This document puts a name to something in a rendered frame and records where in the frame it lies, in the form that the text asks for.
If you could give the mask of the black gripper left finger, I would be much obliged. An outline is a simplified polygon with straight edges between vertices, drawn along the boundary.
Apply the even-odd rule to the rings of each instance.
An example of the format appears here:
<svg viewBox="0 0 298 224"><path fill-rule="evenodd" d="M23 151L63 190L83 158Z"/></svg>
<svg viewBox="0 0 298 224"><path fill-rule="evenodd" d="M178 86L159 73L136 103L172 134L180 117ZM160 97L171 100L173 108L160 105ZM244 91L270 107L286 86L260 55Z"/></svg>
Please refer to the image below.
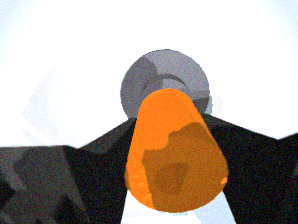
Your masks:
<svg viewBox="0 0 298 224"><path fill-rule="evenodd" d="M79 148L0 146L0 191L62 193L80 224L121 224L136 121L129 118Z"/></svg>

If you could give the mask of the orange knob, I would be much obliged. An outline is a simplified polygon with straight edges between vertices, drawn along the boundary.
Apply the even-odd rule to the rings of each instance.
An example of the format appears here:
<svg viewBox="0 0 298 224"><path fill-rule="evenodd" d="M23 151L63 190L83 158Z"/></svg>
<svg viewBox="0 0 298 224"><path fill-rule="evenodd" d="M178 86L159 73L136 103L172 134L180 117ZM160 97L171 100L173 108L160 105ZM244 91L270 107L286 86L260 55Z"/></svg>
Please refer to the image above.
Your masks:
<svg viewBox="0 0 298 224"><path fill-rule="evenodd" d="M227 183L227 161L191 98L161 89L142 102L125 166L130 195L147 208L193 211Z"/></svg>

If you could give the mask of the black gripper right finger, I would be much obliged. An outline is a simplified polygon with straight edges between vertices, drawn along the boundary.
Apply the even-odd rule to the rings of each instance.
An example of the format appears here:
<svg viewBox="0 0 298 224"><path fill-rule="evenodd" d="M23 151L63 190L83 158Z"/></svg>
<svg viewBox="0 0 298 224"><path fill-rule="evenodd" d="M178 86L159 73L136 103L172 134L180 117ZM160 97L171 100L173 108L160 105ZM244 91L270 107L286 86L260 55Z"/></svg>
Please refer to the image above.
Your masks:
<svg viewBox="0 0 298 224"><path fill-rule="evenodd" d="M236 224L285 224L298 195L298 132L273 138L200 114L227 161L224 197Z"/></svg>

